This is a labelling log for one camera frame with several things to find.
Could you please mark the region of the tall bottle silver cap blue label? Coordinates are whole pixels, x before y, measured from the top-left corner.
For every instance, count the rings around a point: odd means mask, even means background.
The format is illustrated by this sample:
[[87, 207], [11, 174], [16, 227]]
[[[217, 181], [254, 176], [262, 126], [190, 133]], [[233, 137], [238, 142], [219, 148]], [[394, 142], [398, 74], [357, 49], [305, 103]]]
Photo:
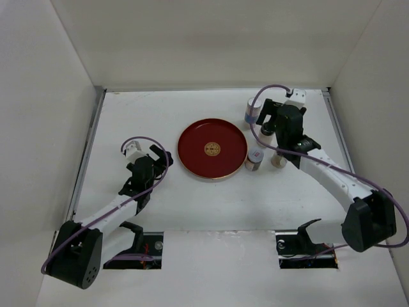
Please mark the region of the tall bottle silver cap blue label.
[[245, 111], [244, 121], [248, 124], [256, 123], [261, 112], [262, 106], [263, 101], [260, 98], [257, 98], [255, 102], [254, 97], [250, 98], [247, 101], [247, 108]]

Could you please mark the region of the black-capped white shaker bottle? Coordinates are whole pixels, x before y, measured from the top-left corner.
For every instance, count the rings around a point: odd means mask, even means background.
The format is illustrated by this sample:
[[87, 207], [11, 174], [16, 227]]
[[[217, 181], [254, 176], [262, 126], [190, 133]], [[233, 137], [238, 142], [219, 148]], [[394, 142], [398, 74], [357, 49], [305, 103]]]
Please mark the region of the black-capped white shaker bottle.
[[268, 122], [265, 122], [259, 130], [258, 145], [261, 148], [266, 148], [267, 145], [271, 145], [274, 133], [274, 126]]

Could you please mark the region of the black-capped tan shaker bottle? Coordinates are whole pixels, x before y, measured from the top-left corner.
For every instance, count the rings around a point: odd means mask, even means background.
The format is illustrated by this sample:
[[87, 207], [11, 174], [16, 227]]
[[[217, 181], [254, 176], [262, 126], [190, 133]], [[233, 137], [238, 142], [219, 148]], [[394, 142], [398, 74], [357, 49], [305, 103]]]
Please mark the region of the black-capped tan shaker bottle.
[[270, 162], [274, 167], [282, 169], [286, 166], [287, 159], [279, 152], [274, 152]]

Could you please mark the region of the short jar red-white lid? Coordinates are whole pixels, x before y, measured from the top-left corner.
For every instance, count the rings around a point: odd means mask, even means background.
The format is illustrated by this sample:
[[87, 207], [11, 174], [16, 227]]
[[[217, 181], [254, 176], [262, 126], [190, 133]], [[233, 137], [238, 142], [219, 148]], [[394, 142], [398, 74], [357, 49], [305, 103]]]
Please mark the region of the short jar red-white lid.
[[257, 146], [253, 146], [248, 151], [247, 158], [245, 160], [245, 167], [249, 171], [256, 171], [259, 169], [263, 158], [264, 151]]

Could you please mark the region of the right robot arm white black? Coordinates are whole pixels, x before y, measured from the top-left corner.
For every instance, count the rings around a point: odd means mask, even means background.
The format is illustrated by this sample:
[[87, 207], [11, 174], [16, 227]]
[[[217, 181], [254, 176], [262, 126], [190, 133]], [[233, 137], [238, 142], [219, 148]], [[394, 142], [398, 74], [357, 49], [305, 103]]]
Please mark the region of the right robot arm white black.
[[275, 135], [272, 164], [286, 162], [308, 174], [342, 206], [343, 219], [324, 223], [313, 219], [298, 227], [294, 254], [310, 255], [328, 243], [343, 243], [364, 252], [396, 234], [395, 204], [391, 196], [341, 169], [312, 138], [304, 134], [306, 108], [290, 100], [266, 99], [257, 119], [262, 135]]

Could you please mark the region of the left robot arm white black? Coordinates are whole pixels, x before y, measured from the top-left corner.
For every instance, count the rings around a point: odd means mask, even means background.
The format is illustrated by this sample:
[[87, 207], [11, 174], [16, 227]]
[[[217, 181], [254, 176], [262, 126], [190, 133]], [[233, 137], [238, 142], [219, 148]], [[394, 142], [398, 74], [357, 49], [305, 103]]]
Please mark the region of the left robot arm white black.
[[54, 247], [41, 272], [81, 289], [87, 289], [99, 270], [121, 262], [154, 262], [143, 248], [144, 231], [130, 222], [148, 204], [173, 158], [162, 146], [151, 145], [154, 159], [143, 153], [137, 142], [123, 152], [131, 176], [110, 204], [82, 221], [67, 221], [58, 231]]

